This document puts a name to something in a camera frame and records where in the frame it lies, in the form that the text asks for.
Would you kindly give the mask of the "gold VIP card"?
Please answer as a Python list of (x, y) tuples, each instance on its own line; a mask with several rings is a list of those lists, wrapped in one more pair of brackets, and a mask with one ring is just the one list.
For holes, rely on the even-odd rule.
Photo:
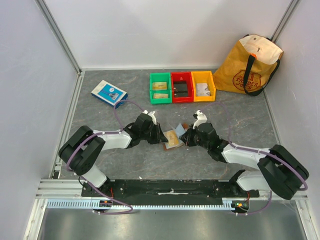
[(166, 143), (168, 148), (176, 147), (180, 144), (180, 140), (174, 130), (166, 131), (164, 135), (168, 139), (168, 142)]

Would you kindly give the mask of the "brown leather card holder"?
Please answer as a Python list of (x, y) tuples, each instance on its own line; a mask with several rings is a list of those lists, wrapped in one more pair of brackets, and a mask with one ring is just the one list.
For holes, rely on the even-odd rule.
[(163, 144), (165, 151), (182, 147), (184, 142), (180, 139), (188, 129), (187, 123), (179, 123), (177, 127), (173, 127), (171, 130), (164, 132), (164, 136), (167, 139), (167, 142)]

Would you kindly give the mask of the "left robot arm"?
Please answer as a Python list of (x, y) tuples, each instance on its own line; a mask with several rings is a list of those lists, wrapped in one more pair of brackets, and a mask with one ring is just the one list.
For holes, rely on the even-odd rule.
[(59, 149), (58, 156), (68, 171), (91, 183), (92, 190), (103, 197), (110, 192), (110, 184), (109, 178), (96, 165), (100, 153), (111, 149), (130, 149), (141, 141), (150, 145), (168, 142), (153, 111), (142, 112), (134, 122), (116, 131), (92, 130), (83, 125)]

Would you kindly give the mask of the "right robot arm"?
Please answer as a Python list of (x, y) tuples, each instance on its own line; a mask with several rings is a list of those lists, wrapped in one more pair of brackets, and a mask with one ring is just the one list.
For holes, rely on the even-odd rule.
[(308, 170), (282, 145), (253, 148), (230, 143), (220, 138), (209, 122), (190, 126), (179, 139), (189, 147), (206, 149), (217, 162), (240, 164), (258, 170), (243, 171), (229, 184), (229, 191), (235, 197), (242, 196), (246, 191), (270, 190), (290, 200), (296, 192), (306, 187), (304, 182), (310, 176)]

